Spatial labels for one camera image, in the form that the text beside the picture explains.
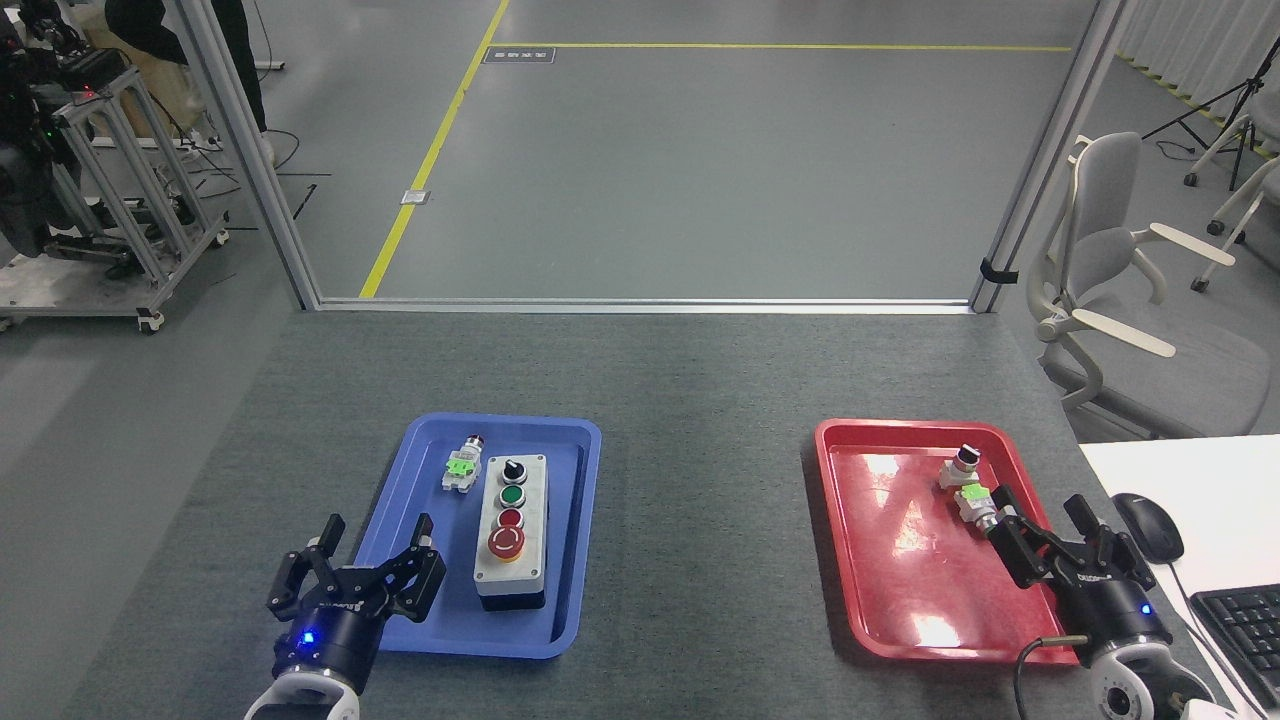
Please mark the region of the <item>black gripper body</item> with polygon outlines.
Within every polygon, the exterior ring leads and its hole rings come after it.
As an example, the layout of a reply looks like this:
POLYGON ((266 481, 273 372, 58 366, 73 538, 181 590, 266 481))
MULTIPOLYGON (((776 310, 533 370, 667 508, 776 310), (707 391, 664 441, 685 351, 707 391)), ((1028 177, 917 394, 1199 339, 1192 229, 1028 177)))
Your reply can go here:
POLYGON ((271 674, 329 671, 362 694, 390 616, 390 592, 371 570, 339 570, 335 579, 335 600, 320 584, 302 596, 300 583, 271 588, 271 614, 291 624, 274 644, 271 674))
POLYGON ((1055 565, 1055 598, 1059 623, 1068 635, 1085 635, 1075 648, 1083 667, 1110 646, 1147 642, 1172 643, 1172 634, 1149 606, 1143 587, 1114 571, 1079 570, 1071 564, 1055 565))

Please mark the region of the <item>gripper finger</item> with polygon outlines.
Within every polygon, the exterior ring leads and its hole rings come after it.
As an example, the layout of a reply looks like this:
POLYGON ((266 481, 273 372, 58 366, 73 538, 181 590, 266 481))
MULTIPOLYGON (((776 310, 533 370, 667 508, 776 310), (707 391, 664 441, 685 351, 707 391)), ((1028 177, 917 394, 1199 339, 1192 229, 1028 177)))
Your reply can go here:
POLYGON ((1116 533, 1101 521, 1083 495, 1070 496, 1062 507, 1083 538, 1082 550, 1074 551, 1080 568, 1098 577, 1152 582, 1149 565, 1142 557, 1135 541, 1126 532, 1116 533))
POLYGON ((1076 564, 1071 550, 1051 530, 1036 524, 1021 510, 1014 492, 998 486, 992 492, 997 507, 988 542, 995 547, 1014 582, 1023 589, 1043 582, 1057 559, 1076 564))
POLYGON ((375 568, 381 588, 378 618, 401 615, 412 623, 426 620, 447 574, 442 552, 433 543, 433 528, 431 516, 420 514, 410 546, 375 568))
POLYGON ((337 551, 346 521, 340 514, 332 514, 316 539, 301 551, 291 551, 282 559, 268 593, 266 607, 271 614, 297 614, 305 578, 312 573, 319 589, 329 600, 340 597, 340 583, 329 560, 337 551))

